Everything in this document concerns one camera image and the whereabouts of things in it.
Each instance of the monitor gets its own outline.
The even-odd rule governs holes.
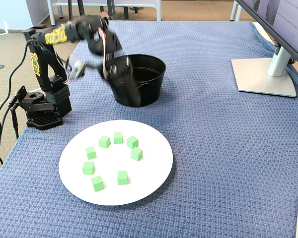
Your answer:
[[[295,88],[285,68],[290,56],[298,61],[298,0],[236,0],[236,2],[282,46],[272,59],[232,61],[239,90],[295,97]],[[256,68],[253,70],[255,76],[251,79],[241,79],[247,77],[246,72],[241,72],[243,71],[241,67],[248,64]]]

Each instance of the monitor stand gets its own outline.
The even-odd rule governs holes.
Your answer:
[[[275,52],[273,58],[232,59],[238,90],[296,97],[293,81],[286,71],[290,57],[281,47],[278,55]]]

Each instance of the black plastic bin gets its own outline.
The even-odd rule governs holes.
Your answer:
[[[160,88],[166,70],[165,63],[153,56],[129,55],[134,68],[134,79],[141,96],[140,107],[154,103],[160,94]],[[137,107],[114,95],[117,102],[128,107]]]

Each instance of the green foam block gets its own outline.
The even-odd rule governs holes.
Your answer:
[[[123,134],[121,132],[114,133],[114,143],[122,144],[123,143]]]
[[[103,148],[108,148],[109,145],[110,145],[110,138],[108,136],[103,135],[99,139],[99,146]]]
[[[127,139],[127,146],[131,149],[135,148],[136,146],[138,146],[138,139],[134,136],[129,137]]]
[[[83,165],[83,174],[85,175],[93,175],[95,171],[94,162],[85,162]]]
[[[118,171],[117,180],[119,185],[128,184],[127,171]]]
[[[96,151],[94,146],[87,147],[85,151],[89,160],[96,158]]]
[[[131,158],[133,158],[134,160],[139,161],[143,156],[143,150],[140,149],[139,147],[135,147],[132,151],[131,151]]]
[[[101,178],[101,176],[92,178],[91,182],[93,183],[95,192],[104,189],[104,183],[103,183],[103,179]]]

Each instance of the blue tablecloth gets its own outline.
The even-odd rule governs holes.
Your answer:
[[[160,98],[127,108],[93,69],[71,81],[73,110],[64,125],[27,128],[0,170],[0,237],[295,237],[298,96],[238,92],[231,64],[272,57],[273,45],[250,22],[115,21],[110,27],[126,54],[165,61]],[[76,59],[101,62],[84,41]],[[287,70],[298,95],[298,74]],[[174,165],[149,197],[104,207],[67,191],[58,163],[77,133],[112,119],[159,130]]]

